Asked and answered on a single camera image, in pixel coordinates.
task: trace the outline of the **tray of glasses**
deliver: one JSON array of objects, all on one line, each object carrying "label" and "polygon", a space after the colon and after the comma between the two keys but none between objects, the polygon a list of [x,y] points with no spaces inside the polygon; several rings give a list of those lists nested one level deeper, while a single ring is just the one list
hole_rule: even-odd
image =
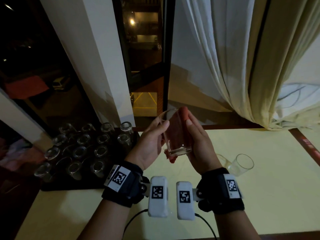
[{"label": "tray of glasses", "polygon": [[129,122],[120,128],[104,123],[100,130],[87,124],[79,131],[67,124],[59,130],[34,173],[42,191],[104,188],[113,165],[125,159],[140,137]]}]

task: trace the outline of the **black wristband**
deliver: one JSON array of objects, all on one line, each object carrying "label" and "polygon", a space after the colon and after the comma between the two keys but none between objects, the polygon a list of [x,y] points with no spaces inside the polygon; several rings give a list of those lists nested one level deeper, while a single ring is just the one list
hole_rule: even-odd
[{"label": "black wristband", "polygon": [[102,193],[102,198],[130,208],[133,203],[136,204],[140,202],[144,197],[140,192],[139,186],[143,171],[138,165],[128,161],[120,162],[119,166],[131,172],[123,179],[123,183],[118,192],[107,186]]},{"label": "black wristband", "polygon": [[205,212],[213,211],[214,214],[227,214],[236,210],[244,210],[245,206],[241,198],[230,199],[223,174],[228,174],[226,168],[218,168],[202,174],[197,186],[201,193],[198,206]]}]

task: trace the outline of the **wire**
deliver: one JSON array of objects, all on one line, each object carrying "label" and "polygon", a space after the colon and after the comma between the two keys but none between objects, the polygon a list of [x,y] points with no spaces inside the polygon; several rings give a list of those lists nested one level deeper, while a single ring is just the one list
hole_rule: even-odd
[{"label": "wire", "polygon": [[[137,214],[135,214],[135,215],[130,219],[130,221],[127,223],[127,225],[125,226],[122,236],[124,236],[124,234],[125,234],[125,232],[126,232],[126,229],[128,228],[129,224],[134,220],[134,218],[136,218],[136,217],[137,217],[138,215],[140,215],[141,213],[144,213],[144,212],[147,212],[147,211],[148,211],[148,209],[144,209],[144,210],[138,212]],[[212,227],[210,226],[210,224],[205,220],[205,218],[203,218],[202,216],[200,216],[200,215],[197,214],[197,213],[195,213],[194,215],[195,215],[196,217],[199,217],[199,218],[201,218],[202,220],[204,220],[204,222],[208,225],[208,227],[210,227],[210,230],[212,231],[212,233],[213,233],[213,235],[214,235],[214,239],[217,240],[217,236],[216,236],[216,234],[214,233],[214,230],[212,229]]]},{"label": "wire", "polygon": [[141,213],[144,213],[144,212],[147,212],[147,211],[148,211],[148,209],[144,209],[144,210],[138,212],[137,214],[135,214],[135,215],[130,219],[130,221],[128,222],[128,224],[125,226],[122,236],[124,236],[124,234],[125,234],[125,232],[126,232],[126,229],[128,228],[129,224],[134,220],[134,218],[136,218],[136,217],[137,217],[138,215],[140,215]]},{"label": "wire", "polygon": [[212,229],[212,227],[209,225],[209,223],[205,220],[205,218],[203,218],[202,216],[200,216],[199,214],[195,213],[194,214],[197,217],[200,217],[202,220],[204,220],[204,222],[208,225],[208,227],[210,227],[210,230],[212,231],[213,235],[214,235],[214,239],[217,240],[217,236],[214,234],[214,230]]}]

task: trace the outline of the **person's right arm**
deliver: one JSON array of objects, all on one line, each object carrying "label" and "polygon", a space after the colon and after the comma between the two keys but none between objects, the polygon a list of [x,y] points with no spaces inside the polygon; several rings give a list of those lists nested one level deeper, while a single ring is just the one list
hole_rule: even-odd
[{"label": "person's right arm", "polygon": [[[222,165],[208,134],[190,111],[188,115],[190,120],[186,121],[186,126],[194,140],[193,150],[188,154],[192,166],[201,175],[207,171],[221,168]],[[214,217],[222,240],[261,239],[244,210],[236,210],[223,215],[215,214]]]}]

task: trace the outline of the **light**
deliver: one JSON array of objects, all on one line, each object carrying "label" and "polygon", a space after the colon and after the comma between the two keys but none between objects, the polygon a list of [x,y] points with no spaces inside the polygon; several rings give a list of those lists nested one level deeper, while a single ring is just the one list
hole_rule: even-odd
[{"label": "light", "polygon": [[8,6],[7,4],[5,4],[5,6],[13,11],[13,9],[10,6]]}]

